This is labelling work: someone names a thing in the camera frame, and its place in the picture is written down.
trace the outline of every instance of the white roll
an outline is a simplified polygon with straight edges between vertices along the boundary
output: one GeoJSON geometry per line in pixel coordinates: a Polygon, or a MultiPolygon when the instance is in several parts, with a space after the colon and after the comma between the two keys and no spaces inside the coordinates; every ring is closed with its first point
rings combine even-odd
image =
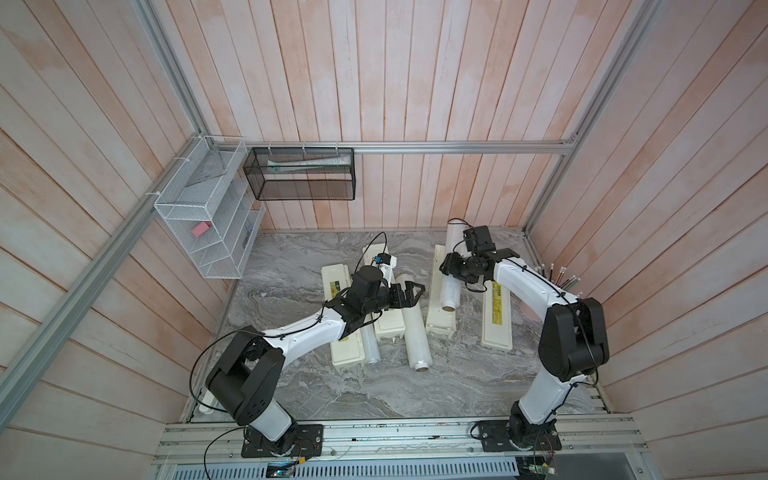
{"type": "MultiPolygon", "coordinates": [[[[406,281],[414,281],[413,277],[404,273],[396,278],[396,282],[406,288],[406,281]]],[[[424,317],[419,302],[416,306],[402,309],[402,318],[406,322],[406,352],[408,364],[416,372],[426,372],[432,365],[432,354],[429,352],[427,332],[424,330],[424,317]]]]}
{"type": "MultiPolygon", "coordinates": [[[[466,243],[462,242],[462,240],[464,240],[464,230],[466,230],[466,228],[467,226],[463,223],[448,223],[448,230],[445,232],[445,255],[455,251],[462,257],[468,256],[466,243]]],[[[461,280],[454,276],[443,275],[442,288],[440,289],[440,303],[442,309],[446,312],[455,311],[458,308],[461,292],[461,280]]]]}
{"type": "MultiPolygon", "coordinates": [[[[370,317],[370,315],[366,317],[366,322],[369,321],[370,317]]],[[[366,362],[380,362],[382,356],[379,353],[379,343],[376,342],[376,332],[373,331],[373,325],[366,325],[361,328],[360,336],[362,337],[362,349],[366,353],[366,362]]]]}

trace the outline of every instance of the pink sponge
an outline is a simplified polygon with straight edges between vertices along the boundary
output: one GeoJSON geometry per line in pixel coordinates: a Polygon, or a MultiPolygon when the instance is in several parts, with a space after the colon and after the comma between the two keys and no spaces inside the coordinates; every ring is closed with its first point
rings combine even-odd
{"type": "Polygon", "coordinates": [[[192,229],[192,234],[195,236],[195,238],[198,238],[203,233],[206,233],[210,227],[210,222],[200,222],[195,228],[192,229]]]}

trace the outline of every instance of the white robotic arm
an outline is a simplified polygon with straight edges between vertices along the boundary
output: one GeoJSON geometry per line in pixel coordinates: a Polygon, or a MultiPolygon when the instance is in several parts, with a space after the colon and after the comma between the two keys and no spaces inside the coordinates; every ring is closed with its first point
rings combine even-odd
{"type": "Polygon", "coordinates": [[[251,425],[284,454],[292,447],[296,423],[273,398],[280,372],[295,359],[326,343],[347,337],[366,325],[370,313],[416,305],[424,286],[393,283],[397,258],[380,253],[376,266],[363,266],[352,285],[323,308],[290,325],[260,332],[239,331],[206,379],[206,386],[239,425],[251,425]],[[245,365],[258,360],[253,369],[245,365]]]}
{"type": "MultiPolygon", "coordinates": [[[[464,232],[468,257],[449,253],[441,271],[466,283],[495,280],[544,319],[538,346],[543,367],[529,391],[511,408],[508,434],[519,449],[529,449],[552,430],[554,411],[575,385],[608,359],[602,307],[580,300],[528,268],[509,249],[496,249],[487,227],[464,232]]],[[[274,400],[282,369],[318,346],[343,339],[365,325],[366,315],[388,308],[416,305],[424,286],[392,283],[396,258],[380,253],[376,266],[363,266],[349,289],[325,302],[311,316],[277,329],[259,332],[246,327],[207,377],[206,386],[239,425],[251,425],[269,442],[271,452],[293,447],[296,423],[274,400]],[[246,361],[258,360],[253,369],[246,361]]]]}

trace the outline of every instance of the gray marble surface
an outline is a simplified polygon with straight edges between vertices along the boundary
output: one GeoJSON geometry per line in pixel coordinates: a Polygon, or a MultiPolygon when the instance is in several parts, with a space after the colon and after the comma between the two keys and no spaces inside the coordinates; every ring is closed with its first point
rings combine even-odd
{"type": "MultiPolygon", "coordinates": [[[[354,270],[363,247],[375,233],[264,233],[256,239],[243,280],[235,292],[227,321],[217,336],[253,325],[268,329],[292,323],[319,310],[323,301],[320,269],[345,263],[354,270]]],[[[396,274],[410,273],[428,289],[420,302],[424,318],[429,304],[432,249],[445,232],[388,232],[389,252],[397,256],[396,274]]],[[[531,263],[517,230],[492,229],[499,247],[510,247],[531,263]]],[[[457,332],[447,340],[429,335],[434,363],[427,372],[409,368],[404,340],[379,343],[382,361],[336,370],[330,346],[321,346],[283,370],[276,391],[280,404],[299,420],[388,419],[508,415],[515,400],[531,385],[540,367],[536,352],[541,323],[520,312],[512,296],[514,349],[507,353],[480,345],[482,295],[462,289],[457,332]]],[[[211,364],[229,339],[214,350],[211,364]]],[[[575,389],[561,413],[589,413],[584,389],[575,389]]],[[[201,415],[193,422],[230,421],[228,414],[201,415]]]]}

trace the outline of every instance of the white box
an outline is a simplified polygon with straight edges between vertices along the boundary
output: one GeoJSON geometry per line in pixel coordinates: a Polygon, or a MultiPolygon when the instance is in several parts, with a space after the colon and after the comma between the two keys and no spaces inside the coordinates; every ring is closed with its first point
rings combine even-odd
{"type": "Polygon", "coordinates": [[[440,265],[445,260],[445,246],[435,245],[435,255],[432,258],[432,278],[429,282],[429,313],[427,314],[427,333],[453,338],[456,333],[456,312],[446,312],[440,303],[442,288],[442,272],[440,265]]]}
{"type": "Polygon", "coordinates": [[[482,337],[480,345],[512,350],[512,310],[509,290],[488,280],[482,295],[482,337]]]}
{"type": "MultiPolygon", "coordinates": [[[[389,253],[389,248],[384,248],[384,243],[374,243],[363,251],[362,264],[370,265],[373,257],[381,252],[389,253]]],[[[406,321],[402,318],[400,310],[384,310],[381,318],[373,324],[373,330],[376,332],[377,340],[392,339],[394,341],[406,334],[406,321]]]]}
{"type": "MultiPolygon", "coordinates": [[[[338,292],[352,283],[349,278],[349,268],[342,263],[324,266],[320,272],[323,275],[323,292],[326,301],[332,300],[338,292]]],[[[359,330],[346,338],[331,342],[331,363],[333,366],[350,367],[362,365],[365,361],[366,353],[362,347],[362,337],[359,330]]]]}

